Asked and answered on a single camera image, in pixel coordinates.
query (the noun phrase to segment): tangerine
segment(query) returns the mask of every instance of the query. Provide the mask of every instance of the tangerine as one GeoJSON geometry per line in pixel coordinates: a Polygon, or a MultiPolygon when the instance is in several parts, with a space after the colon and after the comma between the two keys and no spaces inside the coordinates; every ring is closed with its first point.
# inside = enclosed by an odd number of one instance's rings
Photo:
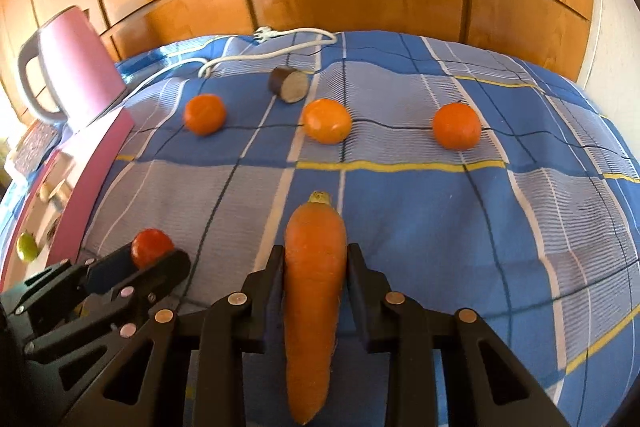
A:
{"type": "Polygon", "coordinates": [[[144,268],[174,248],[174,242],[162,230],[145,229],[131,243],[131,260],[138,268],[144,268]]]}
{"type": "Polygon", "coordinates": [[[302,110],[305,133],[320,143],[340,143],[351,132],[349,111],[335,100],[319,98],[302,110]]]}
{"type": "Polygon", "coordinates": [[[225,104],[215,94],[199,94],[187,102],[183,119],[184,126],[193,134],[207,136],[225,123],[225,104]]]}
{"type": "Polygon", "coordinates": [[[432,125],[433,136],[445,149],[463,151],[475,147],[480,141],[480,119],[464,103],[449,103],[439,108],[432,125]]]}

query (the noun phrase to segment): pink kettle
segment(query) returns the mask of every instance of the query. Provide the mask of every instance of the pink kettle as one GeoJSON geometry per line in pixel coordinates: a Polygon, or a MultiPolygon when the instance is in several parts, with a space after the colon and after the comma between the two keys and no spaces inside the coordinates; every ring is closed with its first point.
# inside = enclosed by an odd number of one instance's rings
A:
{"type": "Polygon", "coordinates": [[[71,6],[38,29],[18,55],[18,89],[35,117],[67,122],[78,131],[118,103],[127,86],[100,37],[78,6],[71,6]],[[44,109],[27,78],[27,63],[38,57],[47,89],[59,111],[44,109]]]}

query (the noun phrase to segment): bed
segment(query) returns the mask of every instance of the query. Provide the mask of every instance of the bed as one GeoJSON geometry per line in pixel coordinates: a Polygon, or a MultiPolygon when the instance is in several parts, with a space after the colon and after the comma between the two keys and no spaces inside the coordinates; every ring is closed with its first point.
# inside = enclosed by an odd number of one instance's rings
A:
{"type": "MultiPolygon", "coordinates": [[[[199,311],[262,268],[292,211],[326,190],[349,241],[393,289],[438,311],[475,309],[572,426],[606,423],[640,369],[640,167],[615,126],[575,84],[516,58],[389,32],[337,36],[326,47],[221,63],[208,80],[197,76],[199,64],[185,64],[127,100],[134,129],[95,203],[78,262],[141,229],[163,229],[192,262],[165,304],[199,311]],[[287,105],[271,94],[267,77],[277,65],[308,72],[306,100],[287,105]],[[184,128],[182,111],[205,92],[222,97],[228,117],[203,138],[184,128]],[[354,124],[345,143],[305,138],[300,112],[315,98],[347,106],[354,124]],[[474,149],[451,152],[436,144],[430,123],[439,107],[461,101],[481,115],[482,136],[474,149]]],[[[208,36],[118,68],[137,84],[188,58],[315,38],[208,36]]],[[[330,395],[313,425],[383,425],[386,365],[386,355],[360,347],[343,298],[330,395]]],[[[294,425],[283,368],[281,344],[246,355],[250,425],[294,425]]],[[[438,360],[436,373],[446,425],[438,360]]]]}

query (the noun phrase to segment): carrot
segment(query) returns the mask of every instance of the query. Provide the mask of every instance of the carrot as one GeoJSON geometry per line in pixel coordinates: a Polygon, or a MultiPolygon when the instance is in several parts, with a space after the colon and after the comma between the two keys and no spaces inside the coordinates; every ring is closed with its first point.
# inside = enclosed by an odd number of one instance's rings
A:
{"type": "Polygon", "coordinates": [[[293,419],[306,425],[329,391],[347,263],[344,222],[326,192],[314,192],[293,212],[284,241],[287,396],[293,419]]]}

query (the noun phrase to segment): plaid tablecloth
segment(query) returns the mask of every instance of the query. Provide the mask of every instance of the plaid tablecloth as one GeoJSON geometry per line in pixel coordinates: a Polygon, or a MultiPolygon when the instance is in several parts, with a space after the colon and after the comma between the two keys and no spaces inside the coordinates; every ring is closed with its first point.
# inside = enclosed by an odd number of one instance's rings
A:
{"type": "MultiPolygon", "coordinates": [[[[199,38],[119,68],[136,80],[187,57],[315,38],[199,38]]],[[[430,309],[476,309],[572,426],[610,418],[640,363],[639,166],[574,84],[505,55],[388,32],[223,63],[209,80],[197,78],[198,66],[165,74],[127,102],[136,124],[102,188],[82,256],[105,255],[146,227],[163,229],[193,262],[172,305],[199,310],[238,290],[282,242],[292,211],[313,190],[327,190],[349,241],[393,289],[430,309]],[[268,91],[268,73],[280,64],[310,72],[305,101],[287,105],[268,91]],[[224,128],[205,138],[182,125],[185,103],[203,92],[222,97],[228,111],[224,128]],[[345,143],[304,136],[302,107],[320,97],[349,109],[345,143]],[[439,107],[459,101],[483,127],[479,145],[462,153],[438,146],[430,128],[439,107]]],[[[330,396],[313,425],[381,426],[387,357],[364,353],[348,299],[342,307],[330,396]]],[[[244,383],[254,425],[293,425],[281,344],[246,358],[244,383]]]]}

